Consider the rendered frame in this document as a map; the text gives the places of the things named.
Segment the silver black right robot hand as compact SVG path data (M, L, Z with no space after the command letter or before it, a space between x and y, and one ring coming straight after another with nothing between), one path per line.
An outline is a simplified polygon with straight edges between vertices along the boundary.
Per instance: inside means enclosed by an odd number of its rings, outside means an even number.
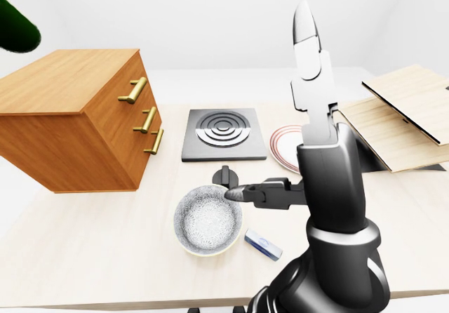
M287 210L309 207L312 224L327 232L352 234L366 226L366 200L356 140L351 128L335 123L336 87L330 55L321 47L307 1L295 9L293 45L298 77L291 83L297 111L306 112L303 143L297 146L300 183L286 178L241 185L225 192L226 199L252 202L257 208Z

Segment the wooden cabinet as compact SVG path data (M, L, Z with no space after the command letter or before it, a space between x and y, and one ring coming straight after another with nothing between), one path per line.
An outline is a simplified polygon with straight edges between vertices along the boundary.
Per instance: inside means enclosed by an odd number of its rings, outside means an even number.
M137 51L57 50L0 79L0 156L53 192L136 190L86 107Z

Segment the wooden cabinet drawer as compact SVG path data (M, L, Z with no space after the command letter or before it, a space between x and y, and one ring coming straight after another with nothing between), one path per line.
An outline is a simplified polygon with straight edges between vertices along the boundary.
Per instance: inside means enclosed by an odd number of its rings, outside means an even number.
M143 149L154 143L155 134L161 125L161 117L154 100L139 98L131 105L116 101L105 124L105 133L117 157L131 164Z
M133 183L133 189L140 186L150 156L150 153L145 153L143 150L153 147L156 136L152 135L151 132L159 129L160 127L157 127L145 134L133 130L127 131L119 141L119 158Z
M150 84L145 84L135 103L118 100L119 96L128 96L135 88L132 80L137 81L142 77L148 76L137 51L86 107L86 114L100 130L111 135L122 128L131 132L143 124L145 115L142 111L154 105Z

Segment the round black stove knob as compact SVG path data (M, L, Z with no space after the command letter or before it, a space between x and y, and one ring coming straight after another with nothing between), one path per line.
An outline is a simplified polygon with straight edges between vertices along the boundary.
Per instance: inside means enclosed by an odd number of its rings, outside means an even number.
M227 165L223 165L220 170L214 173L212 183L231 189L239 185L239 178Z

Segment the flat dark stove plate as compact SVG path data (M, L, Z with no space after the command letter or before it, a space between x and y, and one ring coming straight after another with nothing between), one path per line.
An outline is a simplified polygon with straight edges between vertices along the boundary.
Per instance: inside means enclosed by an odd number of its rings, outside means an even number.
M192 109L182 161L265 160L267 151L253 108Z

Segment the pale wooden board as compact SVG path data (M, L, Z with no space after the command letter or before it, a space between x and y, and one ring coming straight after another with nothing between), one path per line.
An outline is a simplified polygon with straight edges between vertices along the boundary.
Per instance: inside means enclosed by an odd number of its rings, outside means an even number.
M339 111L393 173L449 162L449 145L437 145L378 98L344 102Z
M362 84L437 145L449 145L449 77L411 65Z

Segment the white plate with red rings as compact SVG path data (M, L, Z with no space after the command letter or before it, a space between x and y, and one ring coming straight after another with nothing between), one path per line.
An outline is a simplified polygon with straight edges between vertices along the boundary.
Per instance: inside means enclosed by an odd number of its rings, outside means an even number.
M275 160L289 171L299 174L297 146L303 144L301 125L286 125L270 136L269 149Z

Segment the dark green wine bottle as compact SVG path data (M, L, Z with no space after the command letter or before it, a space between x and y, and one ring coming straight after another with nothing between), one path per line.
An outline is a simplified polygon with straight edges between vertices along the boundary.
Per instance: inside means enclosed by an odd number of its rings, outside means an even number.
M13 53L28 53L41 43L41 33L8 0L0 0L0 48Z

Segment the grey patterned bowl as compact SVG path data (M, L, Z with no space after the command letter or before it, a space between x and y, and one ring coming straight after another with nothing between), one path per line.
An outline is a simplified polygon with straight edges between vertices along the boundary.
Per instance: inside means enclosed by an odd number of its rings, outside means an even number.
M173 225L180 245L192 255L224 253L238 240L243 227L239 203L225 198L228 189L203 185L186 193L174 212Z

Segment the small white blue box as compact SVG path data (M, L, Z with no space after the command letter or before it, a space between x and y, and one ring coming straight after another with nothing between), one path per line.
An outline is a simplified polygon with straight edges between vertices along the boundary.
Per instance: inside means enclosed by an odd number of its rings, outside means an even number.
M259 252L274 261L279 260L283 254L283 250L281 248L279 248L276 244L273 244L266 238L260 236L252 229L246 230L244 240L252 247L256 248Z

